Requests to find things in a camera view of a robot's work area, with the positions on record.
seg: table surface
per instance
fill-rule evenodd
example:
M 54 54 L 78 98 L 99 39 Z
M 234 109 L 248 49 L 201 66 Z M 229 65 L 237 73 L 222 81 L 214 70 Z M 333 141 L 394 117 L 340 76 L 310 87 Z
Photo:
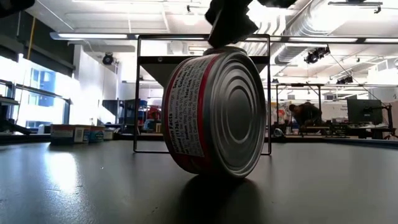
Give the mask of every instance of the table surface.
M 132 141 L 0 146 L 0 223 L 397 223 L 397 171 L 398 151 L 274 144 L 232 184 Z

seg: ceiling duct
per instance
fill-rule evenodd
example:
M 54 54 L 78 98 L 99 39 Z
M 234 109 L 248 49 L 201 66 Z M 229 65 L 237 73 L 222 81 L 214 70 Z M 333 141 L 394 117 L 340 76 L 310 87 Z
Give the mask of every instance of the ceiling duct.
M 282 35 L 290 36 L 326 36 L 348 20 L 350 14 L 341 11 L 340 7 L 328 5 L 328 0 L 313 0 L 304 9 Z M 296 56 L 308 47 L 287 46 L 285 44 L 271 45 L 271 63 L 289 64 Z

